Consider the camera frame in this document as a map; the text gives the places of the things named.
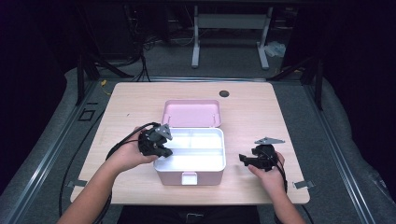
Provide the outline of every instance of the forearm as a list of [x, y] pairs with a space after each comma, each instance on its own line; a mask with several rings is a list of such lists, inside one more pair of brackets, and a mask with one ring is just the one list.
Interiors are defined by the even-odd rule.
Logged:
[[93, 223], [102, 211], [119, 172], [104, 163], [58, 223]]
[[305, 223], [294, 204], [285, 192], [279, 192], [271, 197], [276, 216], [284, 223]]

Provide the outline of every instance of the person's right arm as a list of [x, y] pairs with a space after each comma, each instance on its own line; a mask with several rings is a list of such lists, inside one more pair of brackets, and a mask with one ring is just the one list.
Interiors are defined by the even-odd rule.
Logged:
[[[279, 167], [284, 164], [285, 159], [280, 153], [276, 153], [279, 158]], [[281, 173], [277, 168], [265, 172], [253, 165], [249, 165], [248, 169], [256, 175], [262, 182], [262, 187], [268, 193], [276, 212], [276, 216], [284, 223], [305, 223], [294, 204], [289, 199], [285, 188]]]

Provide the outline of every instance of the storage box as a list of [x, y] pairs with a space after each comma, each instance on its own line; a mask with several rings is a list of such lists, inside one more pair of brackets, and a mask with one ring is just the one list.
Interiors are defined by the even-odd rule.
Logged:
[[173, 140], [164, 144], [173, 151], [154, 162], [164, 185], [218, 185], [224, 171], [224, 134], [216, 100], [170, 100], [163, 123]]

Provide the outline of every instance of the person's left arm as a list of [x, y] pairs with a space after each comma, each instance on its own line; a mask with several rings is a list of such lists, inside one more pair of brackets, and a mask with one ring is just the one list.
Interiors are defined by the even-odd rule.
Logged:
[[140, 132], [134, 134], [127, 143], [105, 161], [93, 175], [84, 190], [67, 208], [58, 223], [93, 223], [106, 204], [117, 176], [142, 163], [150, 163], [157, 156], [143, 156], [137, 146]]

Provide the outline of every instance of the hand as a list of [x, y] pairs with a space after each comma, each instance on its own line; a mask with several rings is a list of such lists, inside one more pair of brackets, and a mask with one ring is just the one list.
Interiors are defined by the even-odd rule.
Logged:
[[[284, 164], [285, 159], [283, 158], [282, 154], [278, 152], [276, 155], [278, 157], [277, 165], [282, 168], [282, 164]], [[261, 180], [262, 187], [265, 189], [265, 191], [267, 191], [271, 198], [281, 191], [285, 192], [282, 174], [276, 167], [273, 170], [267, 172], [253, 165], [249, 165], [248, 169]]]
[[110, 158], [108, 158], [106, 163], [112, 164], [113, 168], [121, 173], [132, 169], [140, 164], [150, 163], [157, 160], [158, 156], [143, 156], [142, 153], [139, 151], [137, 140], [141, 132], [137, 132], [136, 134], [132, 135], [128, 140], [126, 140], [126, 142], [131, 142], [122, 145], [117, 151], [113, 153], [113, 155], [111, 155]]

